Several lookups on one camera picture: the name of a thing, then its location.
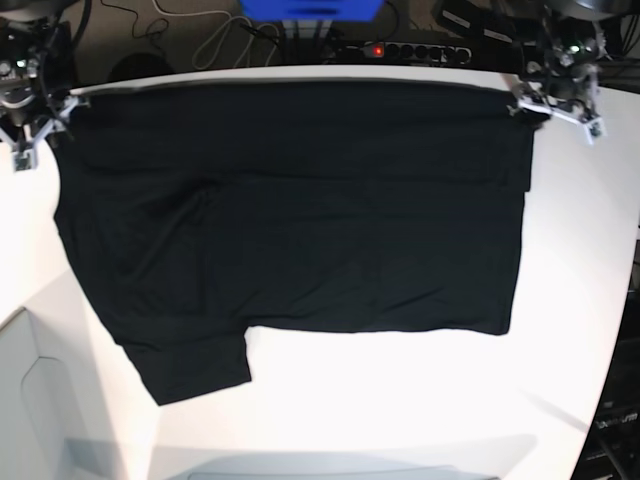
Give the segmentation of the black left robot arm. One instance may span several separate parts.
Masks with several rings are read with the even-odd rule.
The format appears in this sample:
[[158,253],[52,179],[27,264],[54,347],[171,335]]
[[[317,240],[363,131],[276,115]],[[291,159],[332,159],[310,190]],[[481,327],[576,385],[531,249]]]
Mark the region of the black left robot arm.
[[511,84],[510,114],[539,125],[559,119],[580,128],[589,143],[606,135],[597,108],[599,76],[607,52],[602,23],[639,12],[637,1],[539,1],[536,51]]

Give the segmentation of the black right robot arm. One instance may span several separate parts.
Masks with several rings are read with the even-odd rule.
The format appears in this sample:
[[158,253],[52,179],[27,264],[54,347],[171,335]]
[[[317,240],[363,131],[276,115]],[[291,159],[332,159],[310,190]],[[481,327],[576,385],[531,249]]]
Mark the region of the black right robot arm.
[[37,147],[57,133],[69,132],[71,113],[88,101],[74,94],[74,55],[90,15],[82,3],[75,31],[62,20],[73,1],[1,3],[1,142],[16,171],[37,165]]

